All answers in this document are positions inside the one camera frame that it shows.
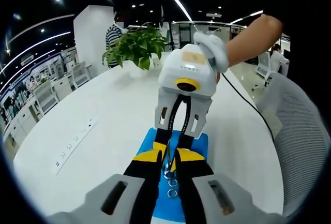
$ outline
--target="power strip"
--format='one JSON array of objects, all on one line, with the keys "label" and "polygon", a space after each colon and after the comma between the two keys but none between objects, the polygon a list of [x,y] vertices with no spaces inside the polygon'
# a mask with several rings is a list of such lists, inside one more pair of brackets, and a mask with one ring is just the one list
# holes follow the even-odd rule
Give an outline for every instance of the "power strip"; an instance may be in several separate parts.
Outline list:
[{"label": "power strip", "polygon": [[59,156],[55,159],[52,171],[55,175],[58,175],[66,161],[69,159],[70,155],[73,151],[78,147],[78,145],[82,142],[82,140],[86,137],[86,135],[95,127],[95,125],[100,120],[99,117],[94,117],[89,120],[89,122],[84,125],[84,127],[80,130],[79,134],[77,134],[73,139],[71,139],[62,149]]}]

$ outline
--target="black ceiling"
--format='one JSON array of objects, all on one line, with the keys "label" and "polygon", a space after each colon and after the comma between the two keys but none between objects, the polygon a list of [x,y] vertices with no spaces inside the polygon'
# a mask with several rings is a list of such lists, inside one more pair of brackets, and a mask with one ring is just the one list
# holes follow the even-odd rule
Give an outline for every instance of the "black ceiling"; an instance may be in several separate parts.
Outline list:
[{"label": "black ceiling", "polygon": [[[186,7],[188,13],[193,20],[208,20],[206,13],[220,13],[222,17],[218,20],[221,22],[231,22],[238,18],[247,16],[253,12],[259,11],[263,7],[263,0],[180,0]],[[10,55],[6,53],[6,40],[10,40],[15,35],[25,30],[26,28],[35,25],[39,22],[64,16],[67,14],[77,15],[88,5],[110,5],[114,6],[116,11],[125,11],[130,16],[129,24],[137,25],[146,21],[158,22],[160,19],[160,6],[164,9],[165,21],[187,21],[186,16],[182,13],[174,0],[63,0],[62,4],[57,3],[55,0],[13,0],[14,12],[12,14],[18,14],[21,20],[17,20],[14,17],[11,18],[8,27],[6,39],[3,39],[1,43],[0,61],[3,64],[8,63],[19,53],[26,48],[36,44],[44,39],[58,35],[60,33],[71,31],[70,35],[64,35],[52,40],[49,40],[41,45],[31,49],[31,53],[43,54],[52,49],[60,51],[65,46],[74,45],[73,36],[73,19],[74,17],[64,18],[48,22],[40,25],[36,28],[32,28],[23,35],[16,38],[10,43]],[[247,18],[240,22],[241,25],[249,24],[253,18]],[[5,81],[10,78],[17,70],[20,69],[20,59],[13,62],[6,69],[6,77],[0,75],[0,81]]]}]

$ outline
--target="black lens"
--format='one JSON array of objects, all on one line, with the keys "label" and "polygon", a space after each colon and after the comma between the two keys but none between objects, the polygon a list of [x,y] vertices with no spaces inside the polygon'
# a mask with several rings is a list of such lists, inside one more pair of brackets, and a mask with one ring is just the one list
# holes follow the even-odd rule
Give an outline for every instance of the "black lens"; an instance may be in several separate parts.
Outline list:
[{"label": "black lens", "polygon": [[195,86],[189,83],[179,83],[177,84],[177,87],[182,91],[187,91],[187,92],[193,92],[197,89]]}]

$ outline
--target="green leaves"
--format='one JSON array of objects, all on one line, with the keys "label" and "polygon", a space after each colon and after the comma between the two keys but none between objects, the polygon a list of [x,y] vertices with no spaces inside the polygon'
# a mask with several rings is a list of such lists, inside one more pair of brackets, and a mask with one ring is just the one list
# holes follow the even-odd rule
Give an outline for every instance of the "green leaves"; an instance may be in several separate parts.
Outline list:
[{"label": "green leaves", "polygon": [[139,67],[141,69],[149,70],[149,65],[151,64],[151,60],[149,57],[144,57],[140,60]]},{"label": "green leaves", "polygon": [[120,66],[123,61],[130,60],[139,68],[149,70],[152,53],[161,59],[165,41],[160,31],[149,25],[146,29],[122,35],[115,47],[108,48],[102,55],[102,60],[106,58],[108,64],[116,60]]}]

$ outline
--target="white pillar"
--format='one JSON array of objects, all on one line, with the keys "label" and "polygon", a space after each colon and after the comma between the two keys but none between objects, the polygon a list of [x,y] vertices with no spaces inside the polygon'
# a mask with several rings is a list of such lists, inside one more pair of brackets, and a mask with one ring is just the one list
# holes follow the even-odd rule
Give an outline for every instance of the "white pillar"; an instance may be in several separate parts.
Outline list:
[{"label": "white pillar", "polygon": [[87,6],[73,21],[79,62],[85,61],[93,77],[108,70],[102,64],[106,51],[106,32],[114,23],[114,9],[109,6]]}]

